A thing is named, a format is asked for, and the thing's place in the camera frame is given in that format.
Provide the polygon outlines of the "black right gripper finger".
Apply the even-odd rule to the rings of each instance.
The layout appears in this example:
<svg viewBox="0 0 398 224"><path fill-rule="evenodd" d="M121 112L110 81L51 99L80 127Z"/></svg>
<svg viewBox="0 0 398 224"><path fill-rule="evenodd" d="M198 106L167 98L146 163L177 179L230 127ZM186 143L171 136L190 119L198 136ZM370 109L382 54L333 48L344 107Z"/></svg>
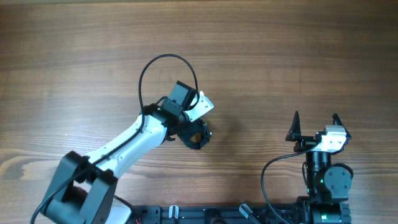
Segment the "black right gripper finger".
<svg viewBox="0 0 398 224"><path fill-rule="evenodd" d="M332 115L332 118L333 118L333 124L334 124L334 125L338 125L338 126L342 126L342 127L345 129L345 132L346 132L346 139L347 139L347 140L351 140L351 135L350 135L350 133L348 132L348 130L345 128L345 126L343 125L343 123L341 122L340 117L338 116L338 114L337 114L337 113L334 113L334 114Z"/></svg>
<svg viewBox="0 0 398 224"><path fill-rule="evenodd" d="M294 113L292 125L285 137L285 140L286 141L300 141L301 139L302 139L302 136L301 136L301 127L300 127L300 117L299 117L299 112L296 111Z"/></svg>

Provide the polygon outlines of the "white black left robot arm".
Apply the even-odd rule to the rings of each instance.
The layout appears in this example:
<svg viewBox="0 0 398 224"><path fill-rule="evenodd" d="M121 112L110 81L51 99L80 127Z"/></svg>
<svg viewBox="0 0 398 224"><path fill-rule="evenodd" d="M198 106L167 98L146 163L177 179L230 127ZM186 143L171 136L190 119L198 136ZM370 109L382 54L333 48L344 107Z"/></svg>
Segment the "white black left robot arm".
<svg viewBox="0 0 398 224"><path fill-rule="evenodd" d="M175 134L190 139L213 107L204 92L177 82L169 96L143 106L134 124L109 143L84 156L63 156L30 221L41 213L55 223L131 222L132 207L115 195L118 180Z"/></svg>

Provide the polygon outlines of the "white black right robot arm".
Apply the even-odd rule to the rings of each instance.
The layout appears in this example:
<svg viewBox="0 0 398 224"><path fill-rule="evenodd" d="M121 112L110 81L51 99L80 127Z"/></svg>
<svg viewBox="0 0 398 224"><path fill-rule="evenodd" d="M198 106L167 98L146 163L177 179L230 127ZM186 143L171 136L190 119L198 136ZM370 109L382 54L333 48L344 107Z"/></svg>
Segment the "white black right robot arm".
<svg viewBox="0 0 398 224"><path fill-rule="evenodd" d="M351 223L349 197L354 172L342 163L332 163L331 157L344 150L351 135L339 116L314 136L301 133L299 113L295 112L292 125L285 138L295 143L294 152L305 153L303 165L306 179L306 197L295 203L295 223Z"/></svg>

